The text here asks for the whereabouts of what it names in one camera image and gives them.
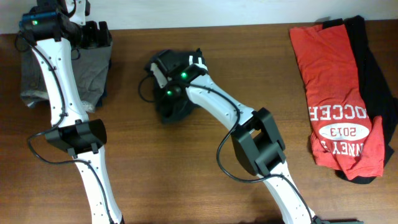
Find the dark green Nike t-shirt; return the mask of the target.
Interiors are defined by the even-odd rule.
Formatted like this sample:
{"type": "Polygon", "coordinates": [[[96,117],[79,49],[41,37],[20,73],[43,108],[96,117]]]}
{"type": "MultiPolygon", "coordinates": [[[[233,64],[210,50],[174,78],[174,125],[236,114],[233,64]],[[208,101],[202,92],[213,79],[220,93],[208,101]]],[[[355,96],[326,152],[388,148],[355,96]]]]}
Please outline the dark green Nike t-shirt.
{"type": "Polygon", "coordinates": [[[160,88],[155,76],[150,70],[150,60],[145,65],[144,70],[147,76],[154,79],[153,94],[154,99],[151,101],[155,104],[155,110],[160,114],[163,123],[174,123],[187,117],[196,107],[186,94],[184,83],[192,81],[199,75],[207,72],[207,69],[191,68],[194,63],[206,65],[206,61],[201,49],[189,52],[188,65],[179,72],[175,72],[173,77],[168,77],[168,83],[164,88],[160,88]]]}

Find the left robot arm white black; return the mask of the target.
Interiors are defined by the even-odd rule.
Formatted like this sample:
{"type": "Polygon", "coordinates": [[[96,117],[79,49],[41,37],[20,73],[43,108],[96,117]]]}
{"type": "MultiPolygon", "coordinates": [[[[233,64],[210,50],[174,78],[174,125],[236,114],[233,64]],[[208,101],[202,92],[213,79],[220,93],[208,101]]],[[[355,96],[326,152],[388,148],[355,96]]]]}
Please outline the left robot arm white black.
{"type": "Polygon", "coordinates": [[[37,1],[19,23],[19,37],[31,48],[42,71],[51,106],[45,136],[66,152],[83,181],[92,223],[124,223],[106,170],[107,135],[101,119],[90,120],[78,94],[72,69],[72,51],[109,47],[112,37],[105,21],[87,21],[89,1],[37,1]]]}

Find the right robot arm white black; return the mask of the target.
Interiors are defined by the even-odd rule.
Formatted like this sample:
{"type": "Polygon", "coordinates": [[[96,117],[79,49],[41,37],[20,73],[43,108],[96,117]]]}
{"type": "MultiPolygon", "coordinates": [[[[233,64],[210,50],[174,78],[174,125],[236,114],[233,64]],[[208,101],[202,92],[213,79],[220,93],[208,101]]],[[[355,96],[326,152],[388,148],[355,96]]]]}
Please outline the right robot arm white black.
{"type": "Polygon", "coordinates": [[[155,80],[154,95],[163,120],[179,120],[201,107],[228,130],[216,151],[224,174],[237,182],[264,184],[284,223],[319,223],[291,178],[285,143],[272,114],[265,108],[248,107],[222,90],[210,77],[200,50],[163,50],[150,59],[145,70],[155,80]],[[228,139],[252,179],[236,177],[221,164],[221,150],[228,139]]]}

